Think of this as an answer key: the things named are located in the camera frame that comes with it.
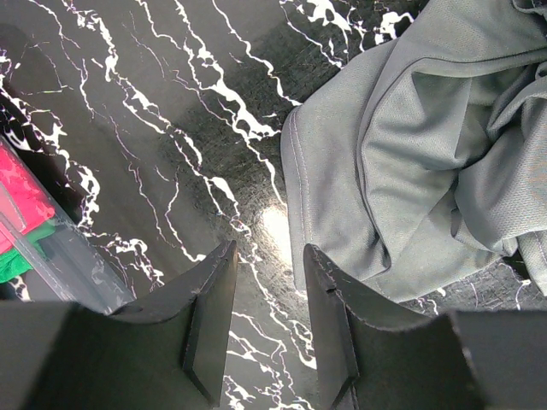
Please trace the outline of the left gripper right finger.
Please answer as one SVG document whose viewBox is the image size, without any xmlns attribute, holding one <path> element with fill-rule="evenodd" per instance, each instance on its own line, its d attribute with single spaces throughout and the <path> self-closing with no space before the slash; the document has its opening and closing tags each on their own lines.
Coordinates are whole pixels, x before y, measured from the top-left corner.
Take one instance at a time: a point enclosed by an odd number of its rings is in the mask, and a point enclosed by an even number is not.
<svg viewBox="0 0 547 410">
<path fill-rule="evenodd" d="M 440 409 L 447 405 L 436 319 L 389 301 L 308 244 L 303 262 L 321 405 L 325 409 Z"/>
</svg>

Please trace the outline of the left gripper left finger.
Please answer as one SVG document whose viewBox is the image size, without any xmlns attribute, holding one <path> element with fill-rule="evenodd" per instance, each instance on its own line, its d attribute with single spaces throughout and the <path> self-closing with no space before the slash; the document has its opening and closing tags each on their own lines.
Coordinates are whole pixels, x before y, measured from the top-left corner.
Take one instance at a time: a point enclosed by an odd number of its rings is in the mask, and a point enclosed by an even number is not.
<svg viewBox="0 0 547 410">
<path fill-rule="evenodd" d="M 121 351 L 111 407 L 216 407 L 221 400 L 237 281 L 237 244 L 110 315 Z"/>
</svg>

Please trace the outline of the grey t-shirt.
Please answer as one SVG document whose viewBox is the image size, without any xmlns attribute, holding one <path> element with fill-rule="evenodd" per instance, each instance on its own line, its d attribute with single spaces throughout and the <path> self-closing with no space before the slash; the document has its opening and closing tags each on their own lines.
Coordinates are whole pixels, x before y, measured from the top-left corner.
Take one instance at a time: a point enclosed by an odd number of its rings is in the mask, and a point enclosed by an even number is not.
<svg viewBox="0 0 547 410">
<path fill-rule="evenodd" d="M 546 287 L 546 4 L 431 1 L 295 108 L 294 283 L 318 246 L 406 302 L 520 254 Z"/>
</svg>

